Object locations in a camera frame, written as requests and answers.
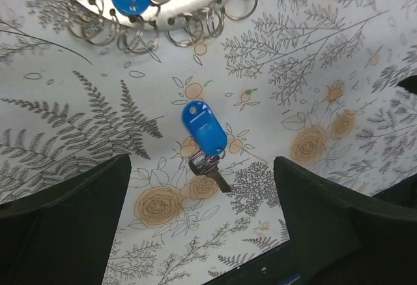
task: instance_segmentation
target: orange rose print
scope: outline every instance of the orange rose print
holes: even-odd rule
[[[215,180],[205,175],[198,175],[191,180],[190,184],[181,189],[181,194],[185,198],[194,200],[207,199],[213,196],[218,189],[219,186]]]
[[[314,163],[324,151],[326,135],[321,127],[310,127],[293,142],[291,158],[299,164]]]
[[[353,111],[345,111],[334,120],[332,124],[332,138],[344,138],[352,132],[356,122],[356,114]]]
[[[180,190],[164,185],[146,190],[137,199],[134,214],[148,228],[173,222],[182,210]]]
[[[345,83],[343,81],[338,80],[334,82],[333,85],[328,89],[326,100],[332,104],[343,95],[344,90]]]

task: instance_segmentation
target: flower illustration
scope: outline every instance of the flower illustration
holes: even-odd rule
[[[293,142],[291,158],[299,164],[311,164],[324,151],[326,135],[321,127],[310,127],[301,132]]]
[[[134,214],[148,228],[173,222],[182,211],[180,190],[164,185],[145,190],[137,199]]]
[[[261,231],[267,231],[267,230],[269,230],[270,229],[270,227],[269,227],[270,225],[269,225],[269,223],[268,222],[261,222],[261,221],[259,221],[259,226],[257,226],[256,228],[254,228],[253,230],[254,231],[257,231],[257,230],[261,230]]]
[[[243,130],[237,136],[233,135],[232,128],[230,127],[229,123],[226,123],[226,129],[227,129],[227,144],[228,144],[228,150],[230,153],[239,153],[240,155],[243,155],[243,152],[247,152],[248,150],[255,149],[254,146],[250,145],[246,142],[246,138],[244,137],[249,133],[249,130]]]
[[[378,62],[379,62],[379,59],[380,59],[380,57],[379,57],[379,51],[382,49],[382,46],[381,47],[379,47],[378,48],[378,50],[377,51],[375,51],[375,52],[373,52],[372,51],[372,49],[371,48],[368,48],[367,49],[367,52],[368,52],[368,54],[369,54],[369,56],[370,56],[370,58],[368,59],[368,61],[367,61],[367,63],[366,63],[366,66],[365,66],[365,68],[367,68],[368,66],[375,66],[375,65],[377,65],[378,64]]]
[[[181,195],[193,200],[207,199],[213,196],[218,189],[219,186],[215,180],[205,175],[198,175],[181,189]]]
[[[246,106],[256,106],[259,104],[259,101],[249,101],[252,93],[257,90],[258,88],[253,88],[244,91],[240,96],[240,101],[234,104],[234,106],[241,106],[239,111],[242,111]]]
[[[203,87],[198,83],[190,84],[184,90],[184,94],[186,95],[186,97],[191,100],[197,99],[202,92]]]
[[[352,132],[356,120],[356,114],[353,111],[345,111],[339,115],[332,124],[332,138],[344,138]]]
[[[345,82],[337,80],[330,88],[328,88],[328,94],[325,100],[327,100],[329,104],[333,104],[333,102],[342,97],[344,90]]]
[[[177,87],[181,88],[182,91],[178,92],[178,96],[181,97],[181,99],[174,100],[172,104],[174,105],[184,105],[187,104],[191,100],[203,100],[202,93],[203,89],[212,82],[211,80],[205,82],[203,85],[197,82],[191,82],[192,76],[190,76],[184,83],[176,77],[173,77],[173,81],[175,82],[175,85]]]
[[[190,158],[199,150],[195,140],[189,136],[180,145],[180,156],[183,158]]]

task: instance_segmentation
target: floral wallpaper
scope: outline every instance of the floral wallpaper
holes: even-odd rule
[[[202,284],[288,240],[276,156],[367,195],[417,173],[417,98],[396,87],[417,74],[417,0],[259,0],[143,56],[72,38],[70,0],[0,1],[0,203],[130,154],[105,285]],[[230,193],[187,165],[197,99],[227,134]]]

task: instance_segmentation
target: round metal key rack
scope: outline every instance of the round metal key rack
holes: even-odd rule
[[[74,1],[86,9],[80,14],[74,3],[63,6],[65,24],[72,36],[95,46],[106,46],[116,41],[120,50],[137,55],[156,50],[161,32],[178,47],[189,47],[205,39],[216,38],[223,32],[226,18],[244,20],[253,14],[258,4],[258,0],[245,0],[245,3],[252,4],[250,11],[236,16],[227,10],[230,0]],[[185,40],[173,38],[171,32],[179,29],[186,33]],[[154,38],[144,38],[148,33]]]

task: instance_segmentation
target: leaf illustration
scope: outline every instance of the leaf illustration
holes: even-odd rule
[[[169,176],[162,170],[152,170],[149,185],[152,187],[162,186],[169,183]]]
[[[320,121],[320,127],[328,128],[332,124],[332,110],[327,110]]]
[[[185,86],[187,86],[191,82],[192,79],[193,79],[192,76],[190,76],[189,78],[187,78],[186,81],[185,81]]]
[[[307,113],[306,122],[304,123],[305,128],[316,127],[319,124],[319,117],[314,113]]]
[[[140,221],[140,219],[136,219],[135,221],[133,221],[132,223],[130,223],[128,225],[130,228],[135,228],[137,230],[146,230],[148,227],[146,225],[144,225],[144,223],[142,223],[142,221]]]
[[[238,134],[238,138],[239,137],[243,137],[243,136],[245,136],[247,133],[249,133],[249,130],[244,130],[244,131],[242,131],[242,132],[240,132],[239,134]]]
[[[184,84],[181,82],[181,80],[179,78],[176,77],[172,77],[173,81],[175,82],[175,85],[180,87],[180,88],[184,88]]]
[[[203,66],[203,64],[201,62],[201,59],[198,57],[198,55],[193,54],[193,58],[194,58],[195,63],[197,63],[198,65]]]
[[[172,233],[171,237],[174,237],[174,236],[177,236],[177,235],[181,234],[183,231],[186,230],[187,227],[188,227],[187,222],[183,222],[181,225],[178,225],[178,227]]]
[[[211,218],[213,215],[217,213],[217,211],[219,211],[219,208],[220,206],[217,205],[217,206],[214,206],[213,208],[210,208],[206,212],[204,212],[204,214],[200,218],[200,221],[204,221],[204,220],[207,220],[208,218]]]
[[[166,164],[167,164],[167,159],[164,157],[161,157],[161,159],[159,159],[159,162],[158,162],[158,170],[162,170]]]
[[[204,199],[200,199],[200,200],[198,201],[198,203],[196,203],[196,204],[192,207],[192,210],[193,210],[193,211],[194,211],[194,210],[197,210],[198,208],[200,208],[200,207],[203,205],[203,203],[204,203]]]
[[[131,177],[129,180],[129,187],[143,188],[149,185],[148,179],[138,179],[137,177]]]
[[[142,179],[149,179],[149,172],[143,168],[138,168],[137,174],[139,174],[140,178]]]
[[[272,239],[271,236],[243,239],[243,241],[248,241],[249,243],[255,244],[263,252],[278,246],[280,243],[280,241],[277,239]]]
[[[185,167],[180,168],[177,172],[175,172],[174,176],[172,177],[171,185],[181,189],[187,182],[186,176],[187,169]]]
[[[166,225],[158,228],[158,230],[154,233],[154,235],[152,235],[152,237],[157,237],[157,236],[160,236],[160,235],[163,235],[163,234],[169,232],[170,226],[171,226],[171,223],[166,224]]]
[[[178,100],[174,100],[172,102],[172,104],[174,104],[176,106],[182,106],[182,105],[186,104],[187,102],[188,102],[188,100],[178,99]]]
[[[281,122],[282,126],[287,130],[301,130],[304,128],[304,122],[300,120],[298,115],[293,115]]]
[[[229,123],[226,123],[226,129],[230,134],[232,133],[232,128],[230,127]]]
[[[352,148],[352,144],[344,147],[341,151],[339,151],[339,153],[338,153],[338,159],[341,159],[345,155],[347,155],[349,153],[349,151],[351,150],[351,148]]]
[[[191,231],[196,231],[196,230],[198,230],[198,227],[200,226],[200,224],[199,223],[197,223],[197,222],[192,222],[191,224],[190,224],[190,230]]]
[[[223,169],[220,173],[223,174],[223,175],[232,175],[232,174],[234,174],[233,170],[229,169],[229,168]]]
[[[152,59],[154,59],[156,62],[161,63],[161,59],[159,59],[159,57],[154,52],[148,52],[148,53]]]

